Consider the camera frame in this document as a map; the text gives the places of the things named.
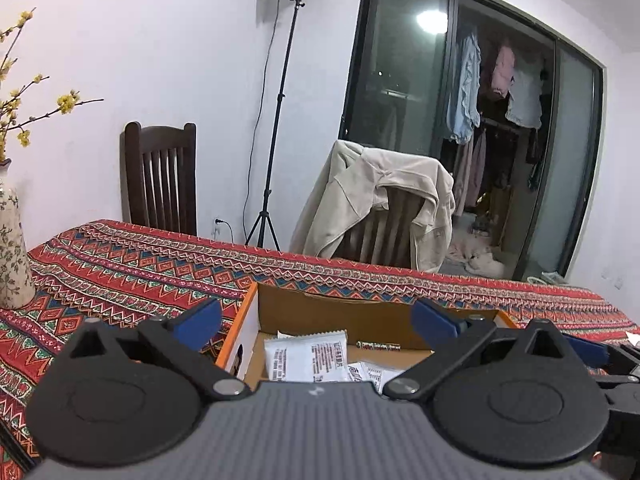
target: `closet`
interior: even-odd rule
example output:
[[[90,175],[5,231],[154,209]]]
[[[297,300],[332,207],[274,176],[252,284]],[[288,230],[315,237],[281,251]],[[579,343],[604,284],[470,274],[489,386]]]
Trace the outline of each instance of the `closet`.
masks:
[[[602,69],[491,0],[362,0],[340,136],[440,160],[458,208],[441,272],[568,268],[593,180]]]

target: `table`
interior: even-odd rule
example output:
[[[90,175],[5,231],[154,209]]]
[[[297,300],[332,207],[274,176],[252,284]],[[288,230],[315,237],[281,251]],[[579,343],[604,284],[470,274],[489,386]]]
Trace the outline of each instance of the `table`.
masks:
[[[36,297],[0,310],[0,413],[31,456],[24,406],[38,380],[86,316],[115,326],[175,317],[208,297],[223,305],[223,326],[205,352],[215,358],[252,281],[351,299],[500,308],[519,326],[546,317],[564,332],[603,342],[638,327],[588,290],[324,260],[214,242],[111,220],[70,229],[30,251]],[[21,473],[2,454],[0,480]]]

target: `orange box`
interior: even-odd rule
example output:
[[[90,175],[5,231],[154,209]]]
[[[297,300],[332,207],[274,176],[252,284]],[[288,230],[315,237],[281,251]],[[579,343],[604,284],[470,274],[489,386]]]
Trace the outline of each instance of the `orange box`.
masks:
[[[264,373],[264,340],[280,332],[307,335],[347,331],[348,362],[369,361],[409,368],[431,355],[411,326],[412,306],[384,301],[348,300],[253,283],[225,338],[216,365],[255,388]],[[477,310],[449,309],[462,318]],[[500,310],[483,310],[497,326],[517,328]],[[359,348],[359,342],[391,344],[399,350]]]

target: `white logo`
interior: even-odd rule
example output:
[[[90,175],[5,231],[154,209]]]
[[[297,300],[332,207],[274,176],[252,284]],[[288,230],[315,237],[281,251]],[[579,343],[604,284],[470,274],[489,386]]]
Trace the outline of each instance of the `white logo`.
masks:
[[[315,397],[324,394],[324,388],[320,386],[316,386],[313,390],[309,390],[309,395],[313,395]]]

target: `vase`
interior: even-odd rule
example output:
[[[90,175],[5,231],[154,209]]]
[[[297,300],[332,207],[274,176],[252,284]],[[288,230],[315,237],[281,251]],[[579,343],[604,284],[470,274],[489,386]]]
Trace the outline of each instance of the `vase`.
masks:
[[[0,308],[15,310],[29,303],[36,291],[24,245],[18,195],[7,180],[11,159],[0,162]]]

